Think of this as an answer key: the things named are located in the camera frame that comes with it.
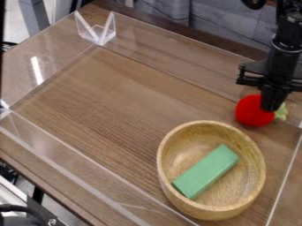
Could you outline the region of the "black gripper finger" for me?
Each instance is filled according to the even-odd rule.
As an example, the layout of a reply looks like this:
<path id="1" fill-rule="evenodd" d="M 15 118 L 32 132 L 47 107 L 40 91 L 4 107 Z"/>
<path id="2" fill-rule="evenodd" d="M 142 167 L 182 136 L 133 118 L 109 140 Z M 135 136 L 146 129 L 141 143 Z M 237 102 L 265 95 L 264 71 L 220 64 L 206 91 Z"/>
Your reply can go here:
<path id="1" fill-rule="evenodd" d="M 281 88 L 277 90 L 276 109 L 280 109 L 290 93 L 292 93 L 292 89 L 289 87 Z"/>
<path id="2" fill-rule="evenodd" d="M 265 111 L 273 112 L 276 107 L 276 89 L 270 86 L 264 86 L 261 91 L 261 107 Z"/>

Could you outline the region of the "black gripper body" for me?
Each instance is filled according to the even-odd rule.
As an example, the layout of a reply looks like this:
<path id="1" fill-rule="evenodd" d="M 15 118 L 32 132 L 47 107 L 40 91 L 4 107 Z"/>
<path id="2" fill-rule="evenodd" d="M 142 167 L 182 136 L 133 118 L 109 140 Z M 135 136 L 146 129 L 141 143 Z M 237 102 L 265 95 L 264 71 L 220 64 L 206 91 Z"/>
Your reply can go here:
<path id="1" fill-rule="evenodd" d="M 264 92 L 302 92 L 301 54 L 302 39 L 274 38 L 268 57 L 240 65 L 238 85 Z"/>

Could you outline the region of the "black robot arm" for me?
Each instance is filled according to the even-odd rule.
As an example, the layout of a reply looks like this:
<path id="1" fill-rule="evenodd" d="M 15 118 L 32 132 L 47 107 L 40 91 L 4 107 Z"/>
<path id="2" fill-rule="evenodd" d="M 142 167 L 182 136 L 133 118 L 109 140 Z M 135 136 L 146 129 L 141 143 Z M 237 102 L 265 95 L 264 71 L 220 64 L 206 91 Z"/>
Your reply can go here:
<path id="1" fill-rule="evenodd" d="M 241 64 L 238 85 L 258 87 L 261 108 L 277 111 L 293 92 L 302 92 L 302 0 L 277 0 L 277 32 L 268 56 Z"/>

